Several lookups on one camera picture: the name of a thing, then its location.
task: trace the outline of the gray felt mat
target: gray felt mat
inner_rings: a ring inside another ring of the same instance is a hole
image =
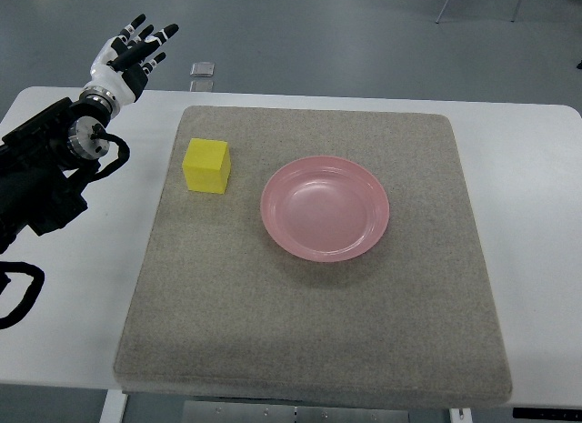
[[[223,196],[186,189],[192,137],[229,143]],[[388,229],[361,257],[308,262],[263,227],[269,177],[312,155],[346,157],[385,187]],[[339,407],[506,401],[507,358],[448,120],[188,108],[115,376],[132,391]]]

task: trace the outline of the robotic hand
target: robotic hand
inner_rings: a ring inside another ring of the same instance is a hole
[[[30,226],[37,235],[65,227],[87,209],[81,197],[85,187],[115,172],[129,159],[123,139],[105,131],[123,106],[143,93],[150,73],[164,60],[160,53],[147,61],[178,30],[169,25],[154,32],[140,15],[119,35],[109,39],[91,65],[91,81],[79,100],[64,98],[4,136],[0,146],[0,254],[18,233]],[[99,170],[99,158],[109,144],[117,145],[117,159]],[[6,317],[0,329],[13,326],[28,313],[44,282],[40,268],[26,263],[0,262],[0,294],[10,283],[6,273],[33,277],[23,301]]]

